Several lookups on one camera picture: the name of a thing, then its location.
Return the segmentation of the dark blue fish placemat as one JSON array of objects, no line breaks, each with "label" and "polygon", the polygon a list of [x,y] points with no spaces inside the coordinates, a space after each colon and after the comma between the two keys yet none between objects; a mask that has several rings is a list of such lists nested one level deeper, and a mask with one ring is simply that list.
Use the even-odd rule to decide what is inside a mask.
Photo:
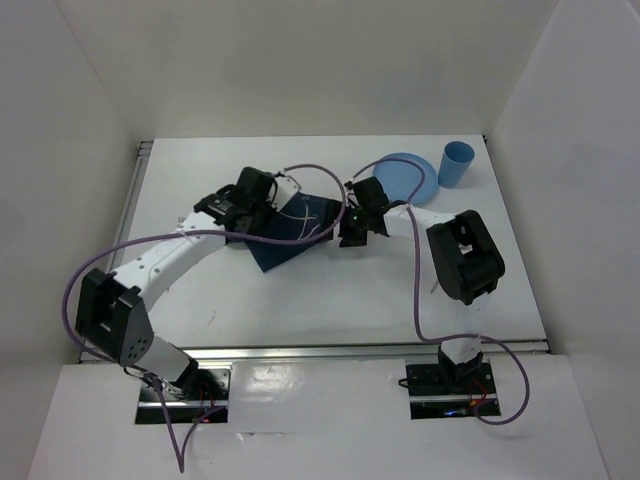
[{"label": "dark blue fish placemat", "polygon": [[[250,235],[275,240],[304,240],[327,229],[336,220],[341,203],[325,197],[298,193],[265,225]],[[246,241],[245,244],[263,273],[293,260],[313,245],[333,239],[333,232],[322,239],[295,246]]]}]

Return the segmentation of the light blue plate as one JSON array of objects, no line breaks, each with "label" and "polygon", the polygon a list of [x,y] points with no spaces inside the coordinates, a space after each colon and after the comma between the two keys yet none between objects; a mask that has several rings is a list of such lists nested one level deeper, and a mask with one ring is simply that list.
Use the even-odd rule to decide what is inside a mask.
[{"label": "light blue plate", "polygon": [[405,152],[391,153],[376,164],[373,176],[381,183],[391,201],[406,201],[424,206],[433,200],[439,185],[434,167],[424,158]]}]

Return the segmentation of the light blue cup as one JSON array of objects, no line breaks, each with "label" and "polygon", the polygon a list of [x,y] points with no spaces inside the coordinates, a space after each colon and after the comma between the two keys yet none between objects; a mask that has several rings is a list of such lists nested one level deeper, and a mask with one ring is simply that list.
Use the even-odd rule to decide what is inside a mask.
[{"label": "light blue cup", "polygon": [[438,183],[443,188],[455,188],[475,158],[474,149],[462,141],[445,145],[438,172]]}]

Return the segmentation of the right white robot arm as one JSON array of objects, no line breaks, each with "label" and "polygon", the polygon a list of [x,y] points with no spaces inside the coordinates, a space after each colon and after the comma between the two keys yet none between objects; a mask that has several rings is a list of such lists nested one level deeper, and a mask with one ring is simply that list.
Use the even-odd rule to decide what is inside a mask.
[{"label": "right white robot arm", "polygon": [[[478,375],[483,353],[475,324],[482,303],[496,290],[505,263],[478,212],[457,215],[414,209],[407,201],[391,201],[374,177],[346,183],[355,203],[346,209],[339,228],[342,247],[367,244],[370,233],[413,242],[413,323],[416,336],[437,351],[436,379],[448,392],[460,391]],[[427,337],[420,325],[422,256],[431,258],[438,286],[457,303],[465,326],[461,333]]]}]

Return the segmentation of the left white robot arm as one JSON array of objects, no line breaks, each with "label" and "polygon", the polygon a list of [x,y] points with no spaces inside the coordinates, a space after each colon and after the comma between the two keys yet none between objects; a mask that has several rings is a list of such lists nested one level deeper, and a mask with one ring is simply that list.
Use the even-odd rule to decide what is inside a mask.
[{"label": "left white robot arm", "polygon": [[299,191],[282,174],[244,168],[236,183],[202,198],[174,237],[111,272],[88,272],[76,332],[120,366],[160,378],[174,398],[190,397],[208,376],[195,359],[154,333],[150,310],[191,268],[226,245],[226,233],[256,234]]}]

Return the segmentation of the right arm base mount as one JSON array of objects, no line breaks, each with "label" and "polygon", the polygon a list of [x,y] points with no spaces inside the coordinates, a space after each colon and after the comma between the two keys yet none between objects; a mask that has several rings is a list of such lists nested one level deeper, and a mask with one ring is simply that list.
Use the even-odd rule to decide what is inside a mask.
[{"label": "right arm base mount", "polygon": [[478,373],[458,384],[450,384],[437,363],[407,364],[405,376],[397,381],[409,395],[412,420],[450,419],[501,415],[493,370],[483,362]]}]

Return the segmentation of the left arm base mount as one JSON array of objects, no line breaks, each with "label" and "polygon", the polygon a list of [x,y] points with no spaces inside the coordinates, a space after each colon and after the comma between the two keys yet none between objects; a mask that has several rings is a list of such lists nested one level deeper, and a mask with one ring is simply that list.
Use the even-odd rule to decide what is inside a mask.
[{"label": "left arm base mount", "polygon": [[165,423],[161,399],[164,399],[169,419],[174,424],[194,423],[203,415],[204,423],[228,422],[232,377],[230,364],[214,363],[204,368],[188,393],[183,393],[162,379],[157,387],[149,374],[135,369],[124,368],[124,373],[141,382],[135,416],[137,425]]}]

